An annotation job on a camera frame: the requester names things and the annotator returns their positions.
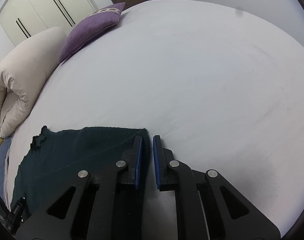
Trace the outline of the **cream wardrobe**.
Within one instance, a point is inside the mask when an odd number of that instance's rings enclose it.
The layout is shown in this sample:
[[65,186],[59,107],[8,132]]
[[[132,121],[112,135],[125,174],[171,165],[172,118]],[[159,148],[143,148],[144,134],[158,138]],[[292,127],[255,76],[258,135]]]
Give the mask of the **cream wardrobe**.
[[65,34],[94,12],[89,0],[7,0],[0,24],[14,46],[52,27]]

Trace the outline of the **beige folded duvet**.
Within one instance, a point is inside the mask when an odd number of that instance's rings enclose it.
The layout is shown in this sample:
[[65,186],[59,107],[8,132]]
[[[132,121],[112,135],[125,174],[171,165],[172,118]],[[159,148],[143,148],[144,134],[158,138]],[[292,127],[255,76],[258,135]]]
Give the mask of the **beige folded duvet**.
[[31,113],[42,88],[58,66],[67,35],[59,27],[17,45],[0,62],[0,137],[10,136]]

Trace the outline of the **purple cushion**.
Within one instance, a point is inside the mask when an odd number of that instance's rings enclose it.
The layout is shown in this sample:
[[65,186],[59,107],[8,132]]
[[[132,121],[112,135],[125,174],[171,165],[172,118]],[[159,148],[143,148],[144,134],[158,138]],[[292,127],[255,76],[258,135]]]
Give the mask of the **purple cushion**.
[[125,2],[99,9],[79,22],[68,35],[59,55],[58,64],[64,63],[92,41],[98,39],[119,23]]

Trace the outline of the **dark green knit garment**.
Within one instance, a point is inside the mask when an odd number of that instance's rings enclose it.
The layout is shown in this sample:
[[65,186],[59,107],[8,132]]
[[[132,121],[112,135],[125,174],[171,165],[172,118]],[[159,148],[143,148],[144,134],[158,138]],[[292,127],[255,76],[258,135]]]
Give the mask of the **dark green knit garment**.
[[79,171],[100,171],[120,160],[137,135],[149,152],[150,138],[145,128],[85,127],[52,132],[43,126],[18,167],[10,206],[25,197],[29,212],[34,213],[63,191]]

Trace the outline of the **blue pillow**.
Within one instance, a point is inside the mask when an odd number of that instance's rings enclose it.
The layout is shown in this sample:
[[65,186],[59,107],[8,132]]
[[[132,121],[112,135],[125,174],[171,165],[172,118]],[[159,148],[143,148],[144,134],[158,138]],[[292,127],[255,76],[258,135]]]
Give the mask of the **blue pillow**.
[[7,137],[0,145],[0,197],[5,202],[4,197],[4,180],[6,168],[6,156],[10,148],[12,137]]

